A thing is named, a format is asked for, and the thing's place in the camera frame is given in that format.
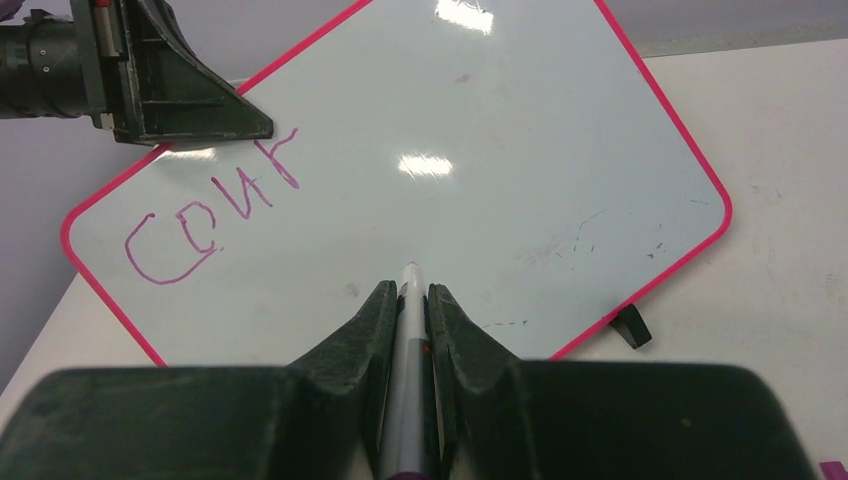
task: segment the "red mark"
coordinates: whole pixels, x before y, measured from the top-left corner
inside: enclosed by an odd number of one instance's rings
[[[245,203],[245,209],[244,210],[242,210],[241,207],[239,207],[238,203],[236,203],[236,201],[233,199],[232,195],[230,195],[230,192],[228,192],[227,189],[225,189],[224,186],[221,185],[221,182],[219,182],[217,178],[212,177],[211,180],[212,180],[212,183],[214,183],[215,186],[218,187],[218,190],[220,190],[221,193],[224,194],[224,197],[226,197],[227,200],[230,201],[233,208],[236,209],[236,212],[238,212],[238,214],[241,215],[241,218],[243,218],[245,220],[250,218],[250,211],[253,208],[250,205],[250,197],[247,195],[248,187],[252,188],[253,191],[255,191],[257,195],[259,195],[259,199],[262,200],[263,202],[265,202],[265,205],[268,205],[269,207],[274,206],[274,205],[271,204],[271,202],[268,201],[267,198],[265,198],[265,195],[262,194],[262,190],[259,190],[259,187],[256,186],[256,183],[253,180],[251,180],[250,177],[245,175],[245,173],[244,173],[244,171],[242,171],[241,167],[236,167],[236,172],[238,172],[239,178],[241,179],[241,189],[242,189],[242,192],[244,193],[244,203]]]
[[[185,273],[183,273],[182,275],[180,275],[178,277],[170,278],[168,280],[159,280],[157,278],[151,277],[150,275],[145,273],[144,270],[142,270],[141,267],[138,265],[138,262],[135,260],[135,257],[133,256],[132,249],[130,248],[130,242],[132,241],[132,239],[144,227],[144,224],[146,224],[147,221],[150,220],[151,218],[156,218],[156,214],[155,213],[148,213],[147,215],[145,215],[144,219],[138,225],[136,225],[136,227],[133,229],[133,231],[130,232],[129,236],[127,236],[126,241],[124,241],[124,249],[127,252],[127,258],[130,260],[130,263],[132,264],[133,268],[135,268],[135,271],[138,272],[139,275],[141,275],[141,278],[147,280],[148,282],[153,283],[155,285],[169,285],[171,283],[177,283],[180,280],[183,280],[184,278],[191,275],[191,273],[194,272],[194,270],[197,267],[199,267],[201,263],[205,262],[207,258],[209,258],[213,253],[215,253],[216,250],[214,248],[210,247],[210,248],[212,248],[211,250],[207,249],[205,251],[205,253],[203,254],[203,256],[200,257],[196,262],[194,262],[194,265],[192,265],[191,268],[186,270]],[[189,238],[189,241],[192,243],[192,246],[195,248],[195,250],[197,250],[199,252],[200,249],[198,249],[197,245],[195,245],[194,242],[191,240],[191,235],[188,234],[188,231],[185,228],[185,224],[183,224],[183,231],[186,232],[186,237]]]
[[[279,173],[283,177],[283,179],[289,185],[291,185],[292,188],[299,189],[300,184],[297,183],[297,180],[292,176],[291,173],[289,173],[288,170],[286,170],[286,167],[284,167],[283,164],[280,163],[280,161],[274,157],[274,154],[277,152],[277,149],[280,148],[280,146],[285,145],[290,141],[294,140],[295,135],[297,135],[296,128],[292,130],[292,133],[288,137],[275,143],[274,146],[271,147],[271,150],[266,150],[265,147],[263,147],[262,144],[259,143],[259,140],[254,140],[253,144],[256,145],[256,148],[258,148],[265,155],[265,157],[271,161],[271,165],[274,166],[274,169],[277,170],[277,173]]]
[[[183,233],[185,234],[186,239],[188,240],[188,243],[190,243],[191,246],[194,247],[194,249],[197,251],[197,253],[209,253],[210,251],[215,250],[215,240],[212,240],[212,242],[209,243],[208,247],[200,248],[200,247],[197,246],[197,243],[194,241],[194,238],[191,236],[191,232],[188,231],[188,220],[186,220],[185,215],[183,215],[183,214],[185,213],[186,210],[188,210],[191,207],[202,208],[203,210],[206,211],[206,213],[209,214],[209,218],[212,220],[212,230],[215,230],[215,214],[212,213],[211,208],[207,207],[206,205],[204,205],[200,202],[194,201],[194,202],[189,203],[185,207],[181,208],[180,211],[177,212],[177,214],[175,215],[177,217],[177,220],[180,221],[180,225],[182,225],[182,227],[183,227]]]

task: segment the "pen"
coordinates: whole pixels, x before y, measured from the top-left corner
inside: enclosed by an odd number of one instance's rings
[[[378,480],[438,478],[436,389],[425,322],[426,294],[421,269],[410,263],[403,270],[398,293]]]

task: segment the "white board surface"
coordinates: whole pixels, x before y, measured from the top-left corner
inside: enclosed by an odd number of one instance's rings
[[[550,357],[730,220],[601,3],[360,1],[244,89],[275,139],[154,151],[63,228],[159,363],[288,363],[410,261]]]

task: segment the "wall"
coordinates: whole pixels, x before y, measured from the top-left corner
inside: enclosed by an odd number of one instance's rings
[[[171,4],[200,59],[224,78],[238,79],[255,73],[349,2],[172,0]],[[844,0],[609,3],[643,54],[649,55],[831,38],[845,32],[848,19]],[[69,11],[67,0],[30,0],[25,6]],[[93,129],[87,118],[6,120],[0,125],[2,388],[73,278],[74,270],[58,242],[65,214],[146,149],[113,143],[110,134]]]

